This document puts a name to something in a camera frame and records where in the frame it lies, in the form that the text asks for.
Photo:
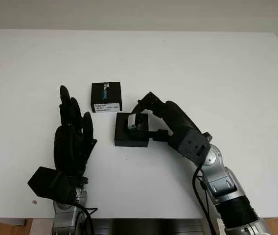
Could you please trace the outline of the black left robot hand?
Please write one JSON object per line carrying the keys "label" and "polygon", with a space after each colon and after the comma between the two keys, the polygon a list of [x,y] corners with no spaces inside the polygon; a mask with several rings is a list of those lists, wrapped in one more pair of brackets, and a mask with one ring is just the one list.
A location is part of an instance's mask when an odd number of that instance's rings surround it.
{"label": "black left robot hand", "polygon": [[81,114],[77,100],[64,85],[60,86],[60,99],[61,125],[54,137],[55,167],[68,177],[86,183],[87,162],[97,143],[93,138],[92,117],[90,112]]}

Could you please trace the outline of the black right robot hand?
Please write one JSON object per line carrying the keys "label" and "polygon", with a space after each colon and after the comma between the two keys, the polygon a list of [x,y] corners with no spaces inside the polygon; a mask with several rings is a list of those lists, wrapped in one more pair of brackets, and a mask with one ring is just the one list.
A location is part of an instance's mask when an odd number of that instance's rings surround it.
{"label": "black right robot hand", "polygon": [[162,102],[155,94],[149,92],[144,98],[138,100],[131,113],[139,114],[144,110],[150,110],[154,116],[161,118],[173,132],[172,135],[165,130],[150,132],[149,137],[154,141],[166,141],[176,150],[180,146],[190,144],[192,149],[198,151],[206,145],[206,139],[199,128],[173,101]]}

